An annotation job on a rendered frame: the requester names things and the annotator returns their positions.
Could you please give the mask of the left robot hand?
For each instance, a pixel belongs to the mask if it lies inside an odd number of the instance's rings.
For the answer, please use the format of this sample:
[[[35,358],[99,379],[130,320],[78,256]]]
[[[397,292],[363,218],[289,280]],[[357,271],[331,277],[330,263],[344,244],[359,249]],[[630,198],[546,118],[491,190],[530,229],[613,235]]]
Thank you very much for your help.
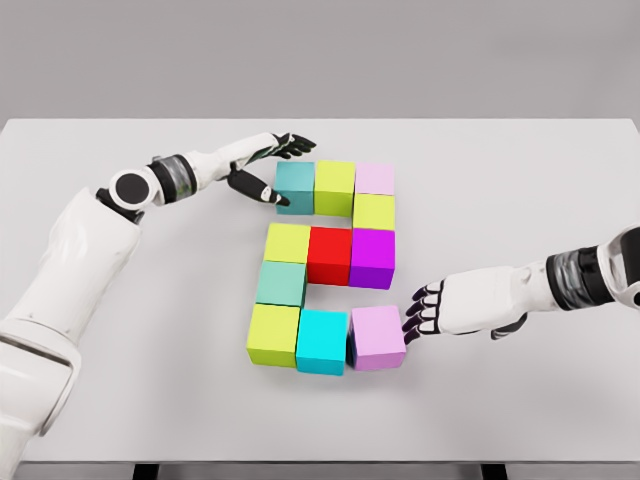
[[[288,198],[247,172],[246,167],[267,157],[290,160],[310,153],[315,147],[315,142],[292,133],[254,135],[216,151],[218,161],[212,179],[225,181],[233,190],[257,202],[289,206]]]

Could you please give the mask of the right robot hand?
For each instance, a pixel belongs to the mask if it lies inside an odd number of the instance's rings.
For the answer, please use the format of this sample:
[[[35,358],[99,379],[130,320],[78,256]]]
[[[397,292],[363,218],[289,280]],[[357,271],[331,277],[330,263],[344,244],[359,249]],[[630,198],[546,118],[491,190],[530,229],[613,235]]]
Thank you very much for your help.
[[[421,337],[488,331],[493,340],[517,332],[528,313],[512,295],[513,267],[449,275],[420,287],[402,325],[404,343]]]

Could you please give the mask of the teal cube block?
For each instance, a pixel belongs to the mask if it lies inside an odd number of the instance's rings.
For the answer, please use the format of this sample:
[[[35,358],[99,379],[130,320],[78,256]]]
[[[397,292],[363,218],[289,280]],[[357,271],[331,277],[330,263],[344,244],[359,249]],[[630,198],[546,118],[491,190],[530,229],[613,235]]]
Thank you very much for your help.
[[[313,162],[279,161],[275,174],[275,190],[286,197],[288,206],[277,205],[283,215],[314,214],[315,164]]]

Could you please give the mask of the light pink cube block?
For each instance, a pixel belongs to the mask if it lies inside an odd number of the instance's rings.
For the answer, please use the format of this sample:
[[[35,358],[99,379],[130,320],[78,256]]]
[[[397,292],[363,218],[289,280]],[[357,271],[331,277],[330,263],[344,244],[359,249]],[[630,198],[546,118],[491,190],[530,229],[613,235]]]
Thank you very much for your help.
[[[357,194],[392,196],[394,180],[395,170],[392,164],[364,162],[356,164],[355,192]]]
[[[349,335],[356,371],[393,369],[403,363],[406,345],[396,305],[354,308]]]

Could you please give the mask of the yellow-green cube block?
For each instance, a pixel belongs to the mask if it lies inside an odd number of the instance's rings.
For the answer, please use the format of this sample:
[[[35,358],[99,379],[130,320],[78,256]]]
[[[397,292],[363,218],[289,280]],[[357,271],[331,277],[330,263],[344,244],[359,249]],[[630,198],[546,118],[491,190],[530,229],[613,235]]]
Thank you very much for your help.
[[[265,244],[265,261],[306,264],[311,227],[271,223]]]
[[[300,308],[254,305],[246,350],[255,365],[296,367]]]
[[[353,227],[394,230],[395,197],[393,195],[357,193],[354,199]]]
[[[356,166],[353,162],[320,160],[316,165],[314,213],[350,218]]]

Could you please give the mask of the purple cube block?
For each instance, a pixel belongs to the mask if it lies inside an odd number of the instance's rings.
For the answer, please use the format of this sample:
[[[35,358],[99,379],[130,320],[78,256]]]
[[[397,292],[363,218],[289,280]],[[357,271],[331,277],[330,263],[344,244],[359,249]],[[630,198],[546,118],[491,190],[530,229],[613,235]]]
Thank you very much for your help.
[[[396,266],[395,232],[354,228],[348,285],[389,290]]]

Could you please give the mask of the red cube block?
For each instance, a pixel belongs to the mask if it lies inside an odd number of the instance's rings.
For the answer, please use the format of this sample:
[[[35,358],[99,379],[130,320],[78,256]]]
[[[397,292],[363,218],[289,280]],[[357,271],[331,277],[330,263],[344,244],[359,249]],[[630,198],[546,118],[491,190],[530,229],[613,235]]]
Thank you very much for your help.
[[[313,226],[307,256],[311,284],[347,286],[351,265],[352,231]]]

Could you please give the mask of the mint green cube block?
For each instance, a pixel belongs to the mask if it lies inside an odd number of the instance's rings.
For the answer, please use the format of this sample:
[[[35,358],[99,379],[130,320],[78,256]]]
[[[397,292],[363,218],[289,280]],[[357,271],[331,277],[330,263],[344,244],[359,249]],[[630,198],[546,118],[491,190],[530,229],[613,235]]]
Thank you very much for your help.
[[[259,274],[256,302],[303,308],[306,285],[305,264],[264,261]]]

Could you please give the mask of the cyan cube block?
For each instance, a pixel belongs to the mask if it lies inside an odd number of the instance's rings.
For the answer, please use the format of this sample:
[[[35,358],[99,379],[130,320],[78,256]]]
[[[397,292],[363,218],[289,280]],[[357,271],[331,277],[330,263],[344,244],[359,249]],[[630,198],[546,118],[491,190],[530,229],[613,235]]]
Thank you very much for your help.
[[[349,317],[346,312],[303,309],[296,345],[299,372],[342,376]]]

